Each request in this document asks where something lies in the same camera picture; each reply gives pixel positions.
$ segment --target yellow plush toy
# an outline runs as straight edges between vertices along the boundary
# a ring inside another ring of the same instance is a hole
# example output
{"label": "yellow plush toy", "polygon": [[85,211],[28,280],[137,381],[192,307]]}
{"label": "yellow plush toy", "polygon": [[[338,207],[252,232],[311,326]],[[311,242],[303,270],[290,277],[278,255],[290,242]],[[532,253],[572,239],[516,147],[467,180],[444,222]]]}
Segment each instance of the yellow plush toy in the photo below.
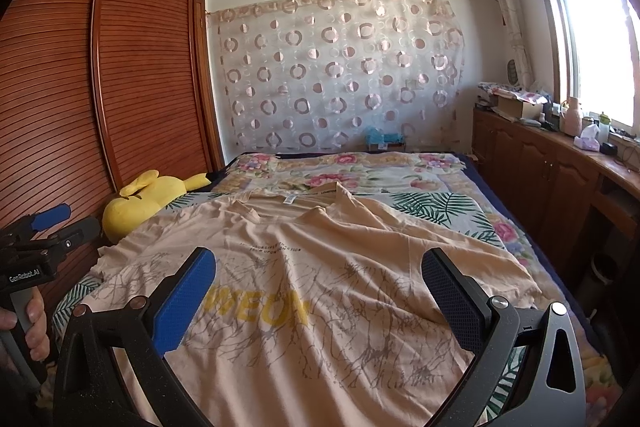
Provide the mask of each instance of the yellow plush toy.
{"label": "yellow plush toy", "polygon": [[102,229],[114,245],[178,196],[210,184],[206,174],[196,174],[185,181],[159,175],[158,171],[143,172],[120,190],[119,198],[107,204]]}

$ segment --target metal pivot bolt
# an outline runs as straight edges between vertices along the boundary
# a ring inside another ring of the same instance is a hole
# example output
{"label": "metal pivot bolt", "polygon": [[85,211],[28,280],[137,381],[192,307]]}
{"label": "metal pivot bolt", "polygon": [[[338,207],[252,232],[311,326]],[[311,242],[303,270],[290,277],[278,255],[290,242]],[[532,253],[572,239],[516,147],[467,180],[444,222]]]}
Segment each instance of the metal pivot bolt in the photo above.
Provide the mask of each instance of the metal pivot bolt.
{"label": "metal pivot bolt", "polygon": [[78,304],[73,311],[74,317],[82,317],[88,310],[89,307],[86,304]]}
{"label": "metal pivot bolt", "polygon": [[564,315],[566,313],[566,306],[562,302],[554,302],[551,304],[551,311],[556,315]]}
{"label": "metal pivot bolt", "polygon": [[129,306],[135,310],[144,308],[146,304],[146,297],[144,295],[136,295],[129,301]]}
{"label": "metal pivot bolt", "polygon": [[491,304],[496,308],[504,309],[509,305],[509,301],[501,295],[496,295],[495,297],[491,297]]}

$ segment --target finger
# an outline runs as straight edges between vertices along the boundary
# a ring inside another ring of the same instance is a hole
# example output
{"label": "finger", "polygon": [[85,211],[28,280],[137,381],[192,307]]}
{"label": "finger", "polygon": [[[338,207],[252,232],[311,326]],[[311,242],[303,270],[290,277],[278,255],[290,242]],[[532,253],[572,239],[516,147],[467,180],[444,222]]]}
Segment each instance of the finger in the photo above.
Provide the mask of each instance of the finger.
{"label": "finger", "polygon": [[31,324],[35,324],[44,313],[44,301],[36,287],[33,287],[33,297],[31,297],[29,304],[27,304],[26,312]]}
{"label": "finger", "polygon": [[36,362],[46,359],[49,356],[49,337],[45,335],[43,340],[29,352],[31,359]]}
{"label": "finger", "polygon": [[10,312],[0,308],[0,330],[13,330],[17,322],[18,317],[15,316],[14,312]]}
{"label": "finger", "polygon": [[27,346],[33,349],[38,346],[42,339],[47,336],[47,318],[45,315],[41,316],[36,323],[27,331],[24,340],[27,342]]}

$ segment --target red-brown wooden panel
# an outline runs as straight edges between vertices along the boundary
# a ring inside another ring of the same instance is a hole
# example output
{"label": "red-brown wooden panel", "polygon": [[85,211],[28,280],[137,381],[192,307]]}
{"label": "red-brown wooden panel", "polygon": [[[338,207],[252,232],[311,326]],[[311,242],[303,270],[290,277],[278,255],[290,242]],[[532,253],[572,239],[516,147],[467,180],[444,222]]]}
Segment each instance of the red-brown wooden panel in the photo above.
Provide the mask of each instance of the red-brown wooden panel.
{"label": "red-brown wooden panel", "polygon": [[190,0],[98,0],[98,91],[116,178],[209,170],[194,91]]}
{"label": "red-brown wooden panel", "polygon": [[[14,0],[0,21],[0,227],[69,203],[98,215],[113,193],[90,81],[92,0]],[[41,288],[47,310],[97,258],[79,248]]]}

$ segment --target t-shirt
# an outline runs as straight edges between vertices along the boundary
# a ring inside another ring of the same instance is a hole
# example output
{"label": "t-shirt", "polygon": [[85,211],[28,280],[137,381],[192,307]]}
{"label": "t-shirt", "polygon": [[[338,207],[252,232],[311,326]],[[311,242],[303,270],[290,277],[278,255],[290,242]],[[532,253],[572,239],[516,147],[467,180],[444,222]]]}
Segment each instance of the t-shirt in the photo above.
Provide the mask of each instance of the t-shirt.
{"label": "t-shirt", "polygon": [[165,359],[216,427],[424,425],[472,359],[422,280],[424,252],[442,248],[519,307],[540,290],[500,248],[339,184],[319,188],[292,204],[241,194],[154,216],[101,249],[94,271],[106,282],[84,302],[100,311],[149,295],[193,248],[209,248],[216,279]]}

